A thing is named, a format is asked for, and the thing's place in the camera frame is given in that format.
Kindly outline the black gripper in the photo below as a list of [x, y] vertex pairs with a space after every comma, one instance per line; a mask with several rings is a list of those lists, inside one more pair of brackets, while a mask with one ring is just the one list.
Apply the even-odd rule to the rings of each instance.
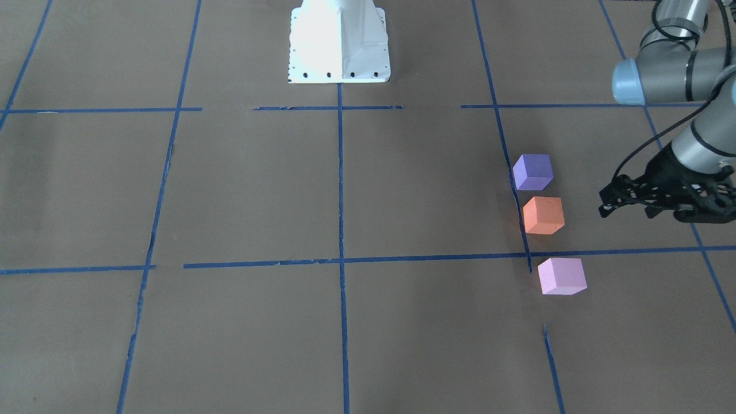
[[679, 196], [684, 181], [696, 181], [702, 175], [717, 175], [726, 169], [734, 170], [726, 162], [716, 162], [710, 167], [699, 166], [694, 170], [676, 157], [672, 145], [668, 144], [646, 165], [642, 176], [636, 179], [621, 177], [618, 184], [607, 184], [599, 191], [601, 218], [609, 217], [615, 210], [626, 205], [646, 205], [647, 218], [654, 219], [666, 210], [679, 209]]

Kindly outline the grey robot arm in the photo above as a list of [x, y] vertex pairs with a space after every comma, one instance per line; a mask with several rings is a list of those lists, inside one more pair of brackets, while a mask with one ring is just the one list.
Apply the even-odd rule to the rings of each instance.
[[625, 205], [643, 205], [650, 219], [670, 210], [682, 223], [734, 221], [734, 39], [729, 24], [734, 2], [717, 2], [725, 47], [699, 49], [709, 4], [655, 2], [638, 55], [615, 67], [612, 93], [618, 104], [701, 105], [674, 124], [680, 133], [649, 160], [639, 178], [614, 172], [599, 193], [604, 218]]

